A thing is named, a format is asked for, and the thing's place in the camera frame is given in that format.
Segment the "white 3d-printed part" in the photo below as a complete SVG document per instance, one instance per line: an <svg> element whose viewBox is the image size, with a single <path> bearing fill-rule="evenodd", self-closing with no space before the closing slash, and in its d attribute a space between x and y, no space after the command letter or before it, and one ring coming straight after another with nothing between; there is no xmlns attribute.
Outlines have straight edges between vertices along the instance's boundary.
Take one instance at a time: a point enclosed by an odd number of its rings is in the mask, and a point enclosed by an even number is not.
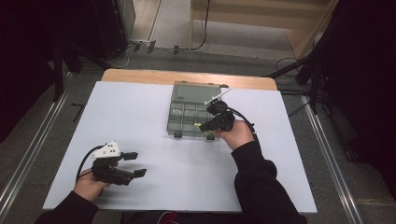
<svg viewBox="0 0 396 224"><path fill-rule="evenodd" d="M216 99L219 99L219 98L220 98L220 96L224 95L225 93L229 92L230 90L232 90L232 89L230 88L230 89L228 89L227 91L225 91L225 92L222 92L222 93L220 93L220 94L219 94L219 95L217 95L217 96L212 96L212 99L211 99L211 100L209 100L208 102L207 102L207 101L205 101L205 102L204 102L204 105L208 105L208 104L210 104L210 102L212 102L212 101L214 101L214 100L216 100Z"/></svg>
<svg viewBox="0 0 396 224"><path fill-rule="evenodd" d="M112 141L107 143L105 146L97 149L91 154L92 159L118 157L120 155L120 149L117 142Z"/></svg>

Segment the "metal frame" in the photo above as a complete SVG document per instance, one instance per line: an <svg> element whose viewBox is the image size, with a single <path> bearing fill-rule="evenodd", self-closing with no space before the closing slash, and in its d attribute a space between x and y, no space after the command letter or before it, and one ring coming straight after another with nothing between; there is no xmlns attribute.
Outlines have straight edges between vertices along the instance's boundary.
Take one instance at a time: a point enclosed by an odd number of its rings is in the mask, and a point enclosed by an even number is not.
<svg viewBox="0 0 396 224"><path fill-rule="evenodd" d="M6 187L2 190L0 197L0 223L3 223L4 219L6 218L9 208L17 197L23 181L25 180L30 169L32 168L32 165L35 162L35 158L37 157L41 147L43 146L44 141L46 140L53 123L58 117L58 114L61 111L64 105L64 101L66 100L69 93L69 86L72 79L73 75L69 72L66 76L66 82L64 83L64 94L61 95L58 102L53 103L50 107L47 116L41 123L38 131L35 134L35 137L33 138L30 146L27 148L23 158L21 159L20 164L18 165L12 177L9 179Z"/></svg>
<svg viewBox="0 0 396 224"><path fill-rule="evenodd" d="M302 101L304 104L308 103L307 97L303 96ZM334 182L335 188L337 189L341 204L344 206L349 223L363 223L361 214L359 213L358 207L355 204L355 200L353 199L353 196L347 186L347 182L345 181L340 167L338 166L338 163L332 154L332 148L329 144L329 141L327 140L325 132L322 129L318 115L314 114L313 110L309 106L306 106L305 110L309 120L311 121L312 128L318 139L324 160L326 161L327 167L329 168L332 181Z"/></svg>

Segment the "floor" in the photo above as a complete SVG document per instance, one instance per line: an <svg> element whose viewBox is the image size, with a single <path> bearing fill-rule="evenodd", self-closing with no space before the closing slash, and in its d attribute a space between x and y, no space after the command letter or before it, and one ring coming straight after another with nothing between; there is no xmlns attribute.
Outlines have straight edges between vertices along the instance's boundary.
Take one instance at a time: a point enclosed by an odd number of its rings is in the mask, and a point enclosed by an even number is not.
<svg viewBox="0 0 396 224"><path fill-rule="evenodd" d="M240 76L262 76L271 74L294 60L290 45L284 31L273 28L259 30L257 27L234 27L227 24L208 24L206 47L198 52L180 52L173 54L172 50L160 49L179 45L187 46L186 22L173 18L177 12L183 11L187 1L182 0L134 0L136 24L139 30L140 13L146 13L148 25L146 31L143 25L141 32L135 32L133 41L149 42L156 40L157 47L149 53L143 46L139 51L129 50L121 54L114 64L125 64L126 55L129 63L125 69L154 69L191 72L210 72ZM202 34L196 34L197 42ZM103 70L93 63L84 61L80 74L71 74L66 78L68 94L57 119L46 135L45 141L39 147L39 153L30 168L24 182L19 187L13 204L7 210L7 215L1 217L0 223L33 223L41 214L43 202L48 194L50 183L62 161L63 154L73 137L78 125L79 107L89 99L95 81L101 79ZM276 84L284 93L283 100L290 113L303 104L302 96L295 94L300 90L294 82L297 71L291 71L276 79ZM50 107L53 89L50 88L37 100L32 109L22 118L9 138L0 145L0 162L3 172L0 174L0 188L4 189L8 180L14 174L26 150L30 147L35 133L46 117ZM351 195L357 205L364 223L396 223L396 203L382 181L381 175L373 167L365 163L353 163L347 160L345 145L341 141L332 120L326 116L318 105L318 118L332 147L332 153L342 171ZM312 124L305 108L290 117L297 145L303 159L308 181L317 204L317 214L306 214L309 223L349 223L345 209L340 201L340 195L334 185L332 174L324 160L323 152L318 145L318 139L312 129ZM93 223L118 223L120 213L100 211Z"/></svg>

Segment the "black sleeve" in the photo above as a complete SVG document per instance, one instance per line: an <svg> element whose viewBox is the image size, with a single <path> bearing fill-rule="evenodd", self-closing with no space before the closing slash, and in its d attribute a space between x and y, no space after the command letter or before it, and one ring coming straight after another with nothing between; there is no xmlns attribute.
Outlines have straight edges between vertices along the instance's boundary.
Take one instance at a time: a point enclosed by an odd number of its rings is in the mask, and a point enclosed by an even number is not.
<svg viewBox="0 0 396 224"><path fill-rule="evenodd" d="M52 211L43 213L35 224L85 224L92 223L98 207L80 197L74 191Z"/></svg>
<svg viewBox="0 0 396 224"><path fill-rule="evenodd" d="M247 223L306 223L288 193L276 180L276 167L262 156L255 142L232 153L238 167L234 186Z"/></svg>

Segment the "black jacket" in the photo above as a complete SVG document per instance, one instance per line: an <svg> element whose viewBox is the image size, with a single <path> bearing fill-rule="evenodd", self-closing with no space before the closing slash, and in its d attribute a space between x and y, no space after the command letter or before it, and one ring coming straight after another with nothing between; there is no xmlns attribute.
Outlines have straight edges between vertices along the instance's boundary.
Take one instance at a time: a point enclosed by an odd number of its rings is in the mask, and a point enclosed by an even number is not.
<svg viewBox="0 0 396 224"><path fill-rule="evenodd" d="M258 224L300 224L306 223L298 214L288 193L276 180L276 167L267 161L255 142L246 143L234 150L233 159L238 167L234 186L241 204L241 216L215 214L177 214L177 223L258 223ZM42 214L36 224L50 223L92 223L98 207L79 197L74 191L52 211ZM161 213L140 214L142 224L157 223Z"/></svg>

